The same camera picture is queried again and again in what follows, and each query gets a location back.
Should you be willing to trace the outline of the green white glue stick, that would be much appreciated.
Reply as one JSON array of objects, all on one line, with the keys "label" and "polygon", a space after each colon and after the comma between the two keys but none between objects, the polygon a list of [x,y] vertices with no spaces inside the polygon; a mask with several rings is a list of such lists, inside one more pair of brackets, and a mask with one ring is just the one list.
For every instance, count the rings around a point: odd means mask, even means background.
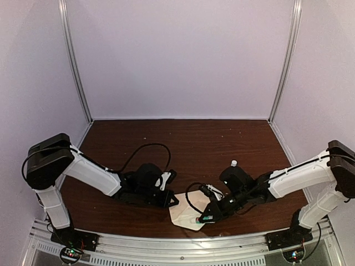
[{"label": "green white glue stick", "polygon": [[213,220],[200,219],[199,217],[194,218],[193,221],[194,221],[196,224],[214,224],[214,223],[215,223],[215,221],[213,221]]}]

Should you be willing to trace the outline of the beige envelope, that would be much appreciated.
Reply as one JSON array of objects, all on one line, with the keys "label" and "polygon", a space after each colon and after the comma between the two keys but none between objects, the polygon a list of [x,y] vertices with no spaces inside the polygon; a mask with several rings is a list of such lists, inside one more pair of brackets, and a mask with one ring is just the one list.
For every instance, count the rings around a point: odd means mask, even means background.
[{"label": "beige envelope", "polygon": [[[179,200],[179,204],[169,208],[172,224],[192,231],[199,231],[204,224],[196,224],[193,219],[200,217],[201,214],[188,204],[184,193],[175,196]],[[192,205],[201,211],[210,203],[210,200],[201,191],[189,192],[188,197]]]}]

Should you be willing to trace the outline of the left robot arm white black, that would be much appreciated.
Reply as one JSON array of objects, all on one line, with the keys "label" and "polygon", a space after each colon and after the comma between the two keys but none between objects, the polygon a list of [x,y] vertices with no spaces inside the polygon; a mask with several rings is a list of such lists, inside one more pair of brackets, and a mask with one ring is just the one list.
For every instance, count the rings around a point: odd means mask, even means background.
[{"label": "left robot arm white black", "polygon": [[144,163],[129,172],[107,168],[72,145],[65,133],[32,146],[22,163],[21,174],[37,194],[52,227],[58,230],[58,237],[68,246],[76,245],[80,235],[72,228],[72,219],[56,185],[61,176],[73,177],[128,204],[160,208],[179,204],[174,191],[167,188],[176,177],[174,170],[161,170],[153,163]]}]

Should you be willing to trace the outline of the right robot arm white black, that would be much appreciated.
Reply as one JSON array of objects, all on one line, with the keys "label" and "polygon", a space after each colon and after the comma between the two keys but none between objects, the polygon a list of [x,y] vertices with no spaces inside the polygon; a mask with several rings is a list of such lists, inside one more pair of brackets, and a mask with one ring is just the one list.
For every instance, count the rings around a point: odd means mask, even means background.
[{"label": "right robot arm white black", "polygon": [[340,141],[332,140],[326,150],[312,159],[283,170],[264,173],[257,179],[253,179],[233,160],[219,179],[230,192],[222,199],[210,200],[196,219],[199,224],[221,221],[249,203],[265,204],[306,187],[329,183],[324,194],[302,208],[297,216],[298,223],[285,231],[285,241],[294,245],[306,235],[306,229],[315,226],[340,202],[354,198],[354,151]]}]

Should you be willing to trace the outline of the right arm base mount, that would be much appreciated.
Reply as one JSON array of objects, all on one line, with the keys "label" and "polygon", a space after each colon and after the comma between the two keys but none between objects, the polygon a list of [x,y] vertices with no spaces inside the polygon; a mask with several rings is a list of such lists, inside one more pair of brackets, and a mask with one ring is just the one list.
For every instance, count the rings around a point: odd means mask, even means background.
[{"label": "right arm base mount", "polygon": [[306,257],[305,243],[313,239],[310,229],[282,231],[266,234],[266,242],[269,251],[281,249],[286,262],[300,263]]}]

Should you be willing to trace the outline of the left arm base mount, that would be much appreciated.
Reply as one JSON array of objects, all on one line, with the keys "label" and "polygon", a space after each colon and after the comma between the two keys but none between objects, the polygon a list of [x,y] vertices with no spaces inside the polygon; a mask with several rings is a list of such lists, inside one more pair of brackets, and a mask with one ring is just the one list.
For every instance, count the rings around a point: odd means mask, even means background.
[{"label": "left arm base mount", "polygon": [[99,235],[66,228],[53,230],[50,240],[63,246],[59,258],[64,264],[72,265],[84,258],[85,251],[96,251]]}]

